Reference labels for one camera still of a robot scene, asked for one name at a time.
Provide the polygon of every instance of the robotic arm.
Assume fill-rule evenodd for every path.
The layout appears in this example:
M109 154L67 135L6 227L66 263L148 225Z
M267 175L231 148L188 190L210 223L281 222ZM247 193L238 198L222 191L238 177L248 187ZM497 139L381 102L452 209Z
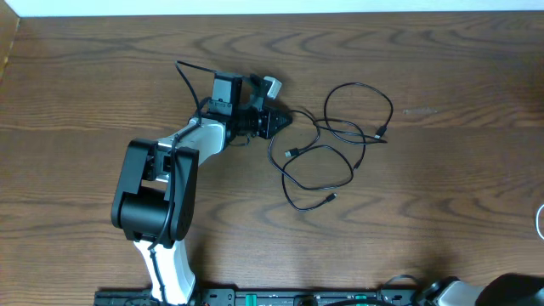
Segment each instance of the robotic arm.
M190 86L183 72L179 72ZM151 299L147 293L97 292L94 305L124 306L127 301L140 301L139 304L207 306L544 306L544 279L524 275L504 275L486 288L451 277L424 290L271 293L201 289L193 292L196 278L189 267L184 238L193 218L198 167L209 156L223 151L237 135L271 139L292 123L286 113L266 104L280 91L278 80L270 76L210 72L214 73L212 97L205 99L188 125L175 134L158 140L131 141L117 185L111 222L123 229L127 239L141 251L153 283ZM249 101L242 105L244 82L253 91ZM207 112L202 114L204 104ZM142 186L142 180L167 183L167 190Z
M152 297L168 304L187 304L195 287L184 238L193 217L198 166L224 150L237 135L270 139L292 122L287 114L265 104L280 91L278 80L219 71L214 75L207 113L197 111L186 127L169 137L130 142L111 210L113 225L123 229L142 252L153 282ZM241 105L243 82L252 86L253 93ZM176 141L179 135L184 136ZM168 183L167 190L142 186L142 179Z

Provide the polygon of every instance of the white wall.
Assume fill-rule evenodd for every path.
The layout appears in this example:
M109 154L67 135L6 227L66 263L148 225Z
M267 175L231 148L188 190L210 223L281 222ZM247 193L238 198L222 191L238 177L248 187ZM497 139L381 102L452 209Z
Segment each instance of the white wall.
M20 17L544 10L544 0L6 0Z

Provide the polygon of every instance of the tangled cable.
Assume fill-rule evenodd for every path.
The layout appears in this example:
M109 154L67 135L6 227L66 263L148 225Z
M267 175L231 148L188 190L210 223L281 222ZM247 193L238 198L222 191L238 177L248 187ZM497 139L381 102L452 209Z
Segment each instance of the tangled cable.
M355 124L353 122L350 122L350 121L347 121L347 120L329 118L329 116L327 115L327 106L328 106L330 97L338 89L344 88L344 87L347 87L347 86L359 86L359 87L363 87L363 88L368 88L368 89L380 94L382 97L384 97L388 101L389 107L390 107L388 119L376 131L376 135L374 135L374 136L365 135L365 133L363 132L363 129L360 126L358 126L357 124ZM290 110L289 113L298 113L298 114L301 114L301 115L304 115L305 117L307 117L314 124L316 135L315 135L314 140L312 140L309 144L305 145L303 148L294 148L294 149L288 150L286 152L286 157L291 157L291 159L288 160L283 166L280 166L275 161L274 157L272 157L272 148L274 147L276 136L274 136L270 140L270 145L269 145L269 148L268 148L268 158L269 158L269 161L272 164L272 166L274 166L281 173L281 186L283 188L283 192L284 192L284 194L286 196L286 199L289 202L289 204L291 204L291 206L293 208L295 208L296 210L298 210L299 212L307 212L307 211L310 211L310 210L314 210L314 209L316 209L318 207L321 207L321 206L325 205L326 203L336 199L337 194L336 193L331 193L323 201L317 203L316 205L313 205L312 207L298 207L293 203L291 197L289 196L289 193L287 192L286 177L288 179L290 179L296 186L298 186L302 190L333 190L333 189L336 189L338 187L342 187L342 186L344 186L346 184L349 184L349 182L351 182L354 179L354 171L359 168L360 164L363 162L363 159L365 158L366 146L367 145L386 144L387 143L387 141L382 139L382 136L387 131L387 126L388 126L389 122L391 121L391 117L393 116L393 110L394 110L393 109L393 102L391 102L391 99L387 95L385 95L385 93L382 93L380 90L378 90L378 89L376 89L376 88L374 88L374 87L372 87L370 85L361 83L361 82L348 82L348 83L344 83L342 85L336 86L326 96L325 104L323 105L323 118L315 119L310 114L308 114L306 112L303 112L301 110ZM325 126L320 125L319 122L324 122ZM343 131L343 130L338 130L338 129L332 128L331 127L331 122L338 122L338 123L347 124L347 125L355 128L357 130L357 132ZM346 156L344 156L337 149L335 149L335 148L333 148L333 147L331 147L330 145L327 145L327 144L315 145L315 143L317 143L317 141L320 139L320 130L321 129L331 132L331 134L334 137L336 137L337 139L339 139L339 140L341 140L341 141L343 141L343 142L345 142L347 144L361 145L363 147L363 150L362 150L362 153L361 153L361 156L360 156L359 160L353 166L351 166L351 164L349 163ZM340 134L348 135L348 136L361 137L361 141L352 141L352 140L349 140L349 139L345 139L344 137L340 136ZM291 164L292 162L294 162L297 158L304 155L305 153L308 153L308 152L310 152L312 150L317 150L317 149L331 150L334 153L336 153L338 156L340 156L343 159L343 161L346 163L346 165L348 165L349 178L344 180L342 183L338 183L338 184L325 184L325 185L318 186L318 187L307 187L307 186L304 186L304 185L300 184L291 174L289 174L286 171L287 166L289 164Z

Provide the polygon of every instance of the wood grain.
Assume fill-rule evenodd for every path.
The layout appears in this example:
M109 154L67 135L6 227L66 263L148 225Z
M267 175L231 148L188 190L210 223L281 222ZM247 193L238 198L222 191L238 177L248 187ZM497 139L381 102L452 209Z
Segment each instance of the wood grain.
M317 116L342 82L369 83L395 105L389 144L369 148L354 181L314 212L288 206L264 140L204 164L187 238L200 281L357 288L403 273L476 285L544 274L534 231L544 201L542 17L22 20L0 87L0 303L89 305L100 288L149 285L139 253L110 223L111 200L128 141L168 135L194 110L176 59L277 76L282 102ZM211 76L187 73L209 94ZM372 133L388 109L354 88L329 111ZM296 121L276 158L312 132ZM292 171L315 184L341 179L338 165L317 152ZM324 196L290 190L300 205Z

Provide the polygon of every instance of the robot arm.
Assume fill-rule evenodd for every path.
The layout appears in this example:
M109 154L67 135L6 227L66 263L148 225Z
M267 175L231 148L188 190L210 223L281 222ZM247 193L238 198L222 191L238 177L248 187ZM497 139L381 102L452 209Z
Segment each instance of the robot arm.
M131 141L112 205L111 222L142 252L153 283L151 296L168 304L188 303L196 283L184 238L193 217L198 166L224 150L237 135L270 139L292 122L287 114L265 104L280 90L281 83L274 78L214 74L207 113L191 118L169 137ZM252 85L253 94L248 103L240 105L243 82ZM182 134L171 156L174 139ZM170 184L172 165L174 186ZM142 186L142 180L167 183L167 190Z

